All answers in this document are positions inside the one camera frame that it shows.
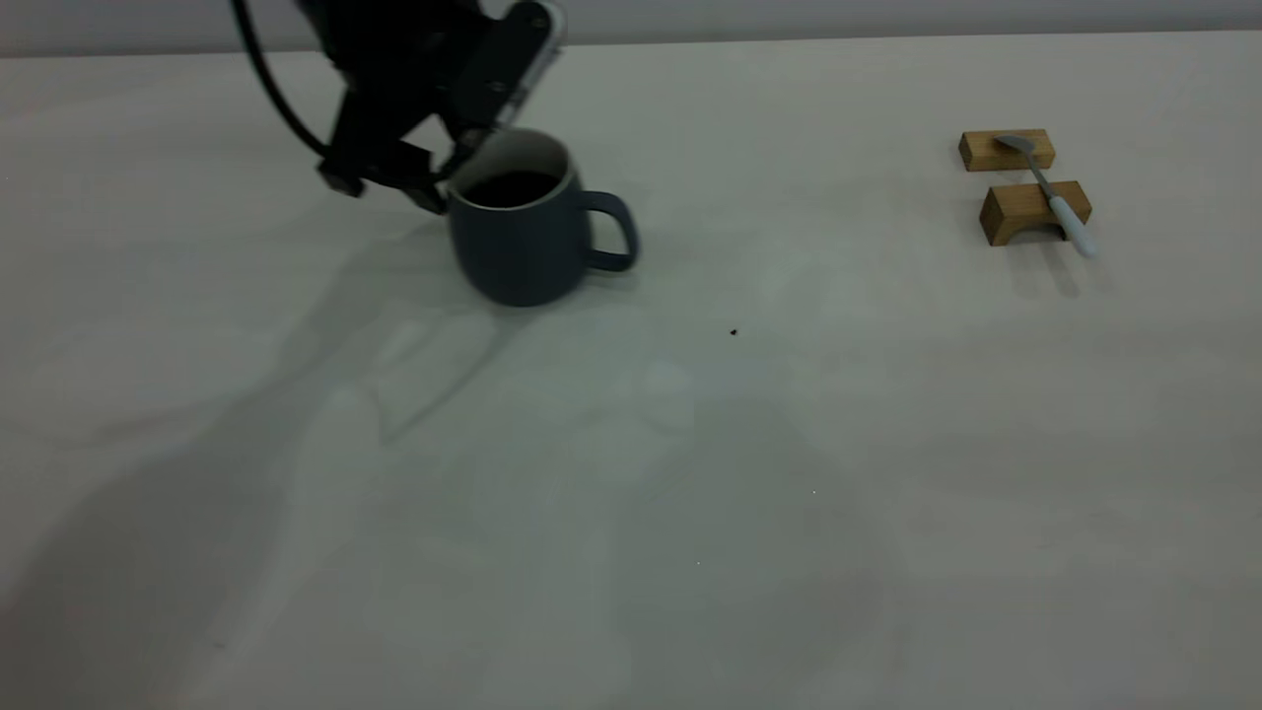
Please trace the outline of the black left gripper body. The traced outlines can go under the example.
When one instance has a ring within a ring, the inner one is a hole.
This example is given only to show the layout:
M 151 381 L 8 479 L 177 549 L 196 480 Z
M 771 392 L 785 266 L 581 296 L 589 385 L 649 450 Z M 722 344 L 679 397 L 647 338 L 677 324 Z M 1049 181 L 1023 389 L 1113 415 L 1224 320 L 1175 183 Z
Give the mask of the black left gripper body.
M 382 150 L 435 116 L 456 150 L 475 150 L 486 127 L 456 112 L 461 76 L 486 37 L 478 1 L 299 1 L 321 52 L 345 84 L 328 141 L 302 126 L 316 150 Z

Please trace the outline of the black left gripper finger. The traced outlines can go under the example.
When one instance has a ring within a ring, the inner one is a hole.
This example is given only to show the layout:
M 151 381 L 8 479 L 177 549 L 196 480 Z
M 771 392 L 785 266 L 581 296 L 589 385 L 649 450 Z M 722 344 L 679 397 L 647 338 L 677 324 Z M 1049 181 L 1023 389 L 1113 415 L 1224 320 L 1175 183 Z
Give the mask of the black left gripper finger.
M 318 174 L 334 193 L 360 198 L 367 184 L 374 183 L 403 193 L 429 214 L 447 214 L 448 202 L 438 189 L 432 163 L 433 154 L 428 150 L 395 144 L 382 156 L 369 158 L 360 165 L 321 159 Z
M 565 13 L 550 1 L 517 1 L 492 20 L 442 93 L 440 117 L 454 140 L 438 169 L 448 179 L 495 134 L 511 126 L 559 57 Z

